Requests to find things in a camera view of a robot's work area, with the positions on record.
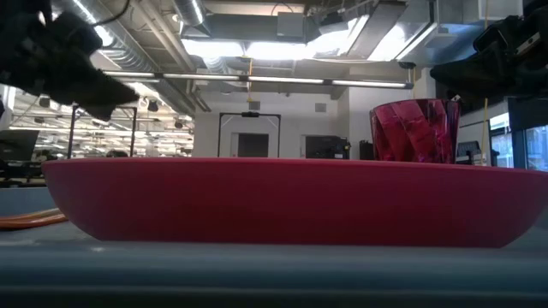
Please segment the dark computer monitor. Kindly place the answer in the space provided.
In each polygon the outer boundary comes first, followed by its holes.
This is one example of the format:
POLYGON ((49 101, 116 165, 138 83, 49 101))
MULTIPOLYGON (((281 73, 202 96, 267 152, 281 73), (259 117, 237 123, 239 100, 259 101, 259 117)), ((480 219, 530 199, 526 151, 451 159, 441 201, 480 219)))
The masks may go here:
POLYGON ((37 130, 0 131, 0 160, 30 161, 38 136, 37 130))

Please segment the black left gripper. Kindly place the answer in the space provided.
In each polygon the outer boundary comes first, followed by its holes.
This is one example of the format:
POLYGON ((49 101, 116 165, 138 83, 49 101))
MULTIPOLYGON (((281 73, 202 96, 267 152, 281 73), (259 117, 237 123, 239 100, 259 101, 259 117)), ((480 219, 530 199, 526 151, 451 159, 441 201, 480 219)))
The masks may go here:
POLYGON ((0 83, 59 103, 87 107, 109 121, 116 106, 140 96, 93 68, 102 39, 78 15, 53 16, 51 0, 0 0, 0 83))

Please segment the red round plate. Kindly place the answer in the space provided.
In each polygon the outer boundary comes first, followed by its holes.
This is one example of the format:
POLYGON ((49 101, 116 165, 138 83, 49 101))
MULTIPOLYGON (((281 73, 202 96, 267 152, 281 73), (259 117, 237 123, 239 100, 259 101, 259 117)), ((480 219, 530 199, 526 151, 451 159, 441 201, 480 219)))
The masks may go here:
POLYGON ((44 163, 99 240, 502 247, 548 207, 548 173, 439 163, 97 158, 44 163))

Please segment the red translucent cup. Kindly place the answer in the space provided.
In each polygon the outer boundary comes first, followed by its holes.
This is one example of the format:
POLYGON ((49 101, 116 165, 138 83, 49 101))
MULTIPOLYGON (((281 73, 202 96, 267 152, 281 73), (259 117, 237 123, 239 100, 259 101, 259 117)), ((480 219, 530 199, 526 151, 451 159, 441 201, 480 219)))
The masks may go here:
POLYGON ((422 98, 382 104, 370 112, 373 155, 379 161, 456 161, 460 104, 422 98))

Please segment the black pole stand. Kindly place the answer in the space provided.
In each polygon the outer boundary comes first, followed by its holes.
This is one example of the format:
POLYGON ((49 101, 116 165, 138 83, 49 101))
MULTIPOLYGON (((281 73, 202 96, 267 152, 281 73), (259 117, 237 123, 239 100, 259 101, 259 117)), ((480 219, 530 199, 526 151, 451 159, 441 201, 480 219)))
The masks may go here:
MULTIPOLYGON (((78 108, 79 108, 79 106, 77 104, 73 104, 71 118, 70 118, 70 120, 71 120, 70 121, 70 127, 69 127, 67 159, 72 158, 74 132, 75 132, 74 127, 75 127, 75 123, 77 121, 76 113, 77 113, 78 108)), ((128 106, 118 107, 118 109, 120 109, 120 110, 132 110, 133 111, 133 115, 130 117, 130 119, 132 121, 132 129, 131 129, 131 135, 130 135, 131 139, 130 139, 130 151, 129 151, 129 156, 133 157, 134 156, 134 142, 135 142, 136 127, 137 127, 138 109, 137 109, 137 107, 128 107, 128 106)))

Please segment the glass window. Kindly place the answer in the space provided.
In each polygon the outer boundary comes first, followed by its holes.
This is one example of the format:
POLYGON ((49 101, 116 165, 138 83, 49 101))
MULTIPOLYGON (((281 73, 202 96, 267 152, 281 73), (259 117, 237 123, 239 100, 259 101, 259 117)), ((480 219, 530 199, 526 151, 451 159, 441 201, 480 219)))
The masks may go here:
POLYGON ((491 165, 548 172, 548 125, 514 133, 509 114, 490 119, 491 165))

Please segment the grey rectangular air duct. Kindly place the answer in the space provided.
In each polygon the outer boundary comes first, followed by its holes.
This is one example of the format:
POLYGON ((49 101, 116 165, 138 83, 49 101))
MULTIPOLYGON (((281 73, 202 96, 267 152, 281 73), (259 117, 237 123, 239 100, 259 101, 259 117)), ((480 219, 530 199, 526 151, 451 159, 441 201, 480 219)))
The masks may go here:
POLYGON ((278 15, 208 15, 205 23, 213 39, 303 43, 307 20, 300 13, 278 15))

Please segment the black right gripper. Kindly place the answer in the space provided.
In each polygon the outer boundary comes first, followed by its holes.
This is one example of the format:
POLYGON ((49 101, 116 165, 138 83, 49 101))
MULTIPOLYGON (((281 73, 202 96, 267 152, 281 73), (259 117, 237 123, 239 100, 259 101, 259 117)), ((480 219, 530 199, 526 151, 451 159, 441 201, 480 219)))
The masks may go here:
POLYGON ((475 54, 433 67, 431 77, 457 93, 502 95, 516 86, 548 86, 548 3, 491 24, 475 54))

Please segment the silver round air duct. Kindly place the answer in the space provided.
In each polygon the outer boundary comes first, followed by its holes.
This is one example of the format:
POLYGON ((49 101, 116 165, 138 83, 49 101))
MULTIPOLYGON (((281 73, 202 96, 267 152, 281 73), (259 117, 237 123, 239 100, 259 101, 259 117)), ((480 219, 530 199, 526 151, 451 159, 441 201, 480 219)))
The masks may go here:
MULTIPOLYGON (((71 11, 80 18, 93 23, 113 16, 100 0, 51 0, 52 5, 61 11, 71 11)), ((125 71, 158 72, 159 66, 138 45, 134 37, 120 23, 113 21, 104 26, 114 39, 111 45, 101 50, 113 63, 125 71)), ((167 104, 176 112, 194 117, 196 106, 185 92, 179 90, 172 81, 160 80, 152 88, 167 100, 167 104)))

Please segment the black equipment cabinet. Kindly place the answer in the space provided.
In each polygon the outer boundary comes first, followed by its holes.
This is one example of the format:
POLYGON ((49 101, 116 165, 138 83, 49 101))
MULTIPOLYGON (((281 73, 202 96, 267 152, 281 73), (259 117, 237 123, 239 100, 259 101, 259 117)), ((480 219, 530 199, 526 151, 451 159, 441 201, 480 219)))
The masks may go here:
POLYGON ((349 159, 350 148, 351 144, 344 137, 305 137, 305 158, 349 159))

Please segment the black portal frame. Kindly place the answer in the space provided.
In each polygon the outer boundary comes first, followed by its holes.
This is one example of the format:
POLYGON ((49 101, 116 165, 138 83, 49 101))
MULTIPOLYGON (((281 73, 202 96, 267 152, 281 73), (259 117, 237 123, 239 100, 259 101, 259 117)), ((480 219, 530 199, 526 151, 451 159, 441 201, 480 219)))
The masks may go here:
POLYGON ((218 157, 280 157, 282 117, 255 111, 218 117, 218 157))

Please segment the long ceiling light bar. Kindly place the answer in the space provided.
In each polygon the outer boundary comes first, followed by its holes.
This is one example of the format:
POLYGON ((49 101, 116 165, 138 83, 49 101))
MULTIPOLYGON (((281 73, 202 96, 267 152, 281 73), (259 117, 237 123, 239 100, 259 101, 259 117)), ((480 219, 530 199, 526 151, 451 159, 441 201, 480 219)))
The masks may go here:
POLYGON ((234 75, 234 74, 196 74, 196 73, 160 73, 160 72, 130 72, 119 70, 104 70, 104 74, 133 79, 152 79, 152 80, 205 80, 205 81, 230 81, 230 82, 262 82, 262 83, 284 83, 284 84, 302 84, 314 86, 348 86, 364 88, 388 88, 388 89, 412 89, 413 83, 379 81, 379 80, 333 80, 333 79, 314 79, 297 77, 276 77, 260 75, 234 75))

